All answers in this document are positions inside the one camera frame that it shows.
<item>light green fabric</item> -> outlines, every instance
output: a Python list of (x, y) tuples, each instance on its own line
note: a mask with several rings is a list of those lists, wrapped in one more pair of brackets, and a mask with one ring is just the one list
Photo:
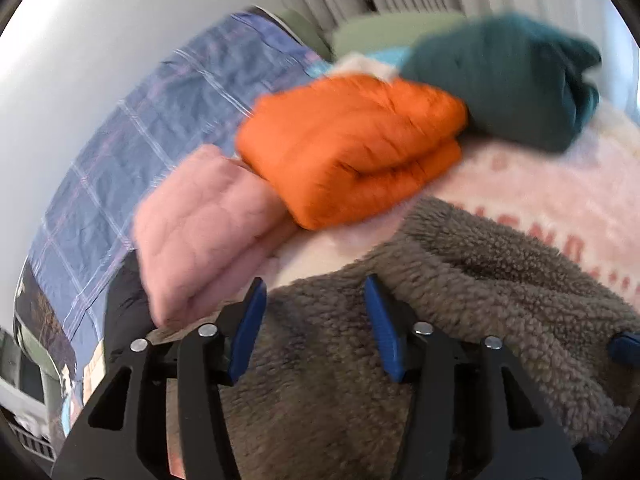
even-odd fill
[(367, 54), (410, 46), (418, 38), (449, 32), (466, 23), (461, 12), (388, 12), (357, 16), (334, 32), (335, 59), (352, 51)]
[(322, 31), (302, 14), (293, 9), (286, 9), (278, 12), (276, 16), (300, 38), (302, 43), (314, 50), (318, 56), (327, 61), (331, 60), (331, 50), (322, 35)]

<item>folded pink jacket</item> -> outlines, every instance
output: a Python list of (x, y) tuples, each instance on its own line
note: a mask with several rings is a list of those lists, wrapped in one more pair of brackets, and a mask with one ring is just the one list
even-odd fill
[(205, 145), (138, 207), (133, 237), (159, 327), (213, 313), (297, 227), (271, 186)]

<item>light blue fabric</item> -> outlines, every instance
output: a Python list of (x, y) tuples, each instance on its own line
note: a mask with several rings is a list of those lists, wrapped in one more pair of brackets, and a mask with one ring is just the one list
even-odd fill
[(71, 396), (66, 396), (65, 400), (62, 402), (62, 410), (60, 411), (60, 424), (62, 424), (62, 431), (65, 433), (65, 436), (68, 436), (71, 433)]
[[(388, 48), (386, 50), (380, 50), (379, 52), (372, 52), (370, 54), (364, 54), (369, 59), (375, 59), (382, 63), (386, 63), (391, 66), (400, 68), (405, 62), (406, 58), (411, 53), (411, 49), (407, 46), (398, 46), (395, 48)], [(325, 60), (320, 60), (313, 63), (306, 71), (312, 78), (317, 79), (323, 76), (334, 66), (332, 63), (327, 63)]]
[(140, 199), (203, 143), (233, 155), (236, 130), (255, 100), (310, 82), (305, 71), (319, 59), (274, 23), (233, 14), (175, 50), (98, 128), (56, 191), (28, 255), (75, 351), (72, 380), (81, 379), (102, 339), (106, 285), (133, 247)]

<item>teal sweater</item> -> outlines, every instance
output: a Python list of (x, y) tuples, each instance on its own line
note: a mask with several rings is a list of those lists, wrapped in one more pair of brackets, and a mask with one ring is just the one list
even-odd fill
[(461, 98), (489, 134), (564, 152), (598, 105), (582, 73), (600, 61), (588, 41), (505, 14), (418, 40), (400, 75)]

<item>bolt head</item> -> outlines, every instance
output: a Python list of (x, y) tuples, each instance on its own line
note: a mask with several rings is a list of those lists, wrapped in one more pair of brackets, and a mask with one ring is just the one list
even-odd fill
[(433, 325), (426, 321), (418, 321), (414, 325), (414, 332), (418, 335), (431, 335), (433, 334)]
[(133, 343), (131, 343), (130, 348), (134, 352), (142, 352), (146, 350), (146, 347), (149, 346), (149, 341), (146, 339), (136, 339)]
[(213, 337), (218, 333), (218, 327), (213, 323), (207, 323), (206, 325), (202, 325), (198, 329), (198, 334), (200, 337)]
[(484, 346), (490, 350), (499, 350), (502, 348), (502, 339), (495, 335), (491, 335), (484, 340)]

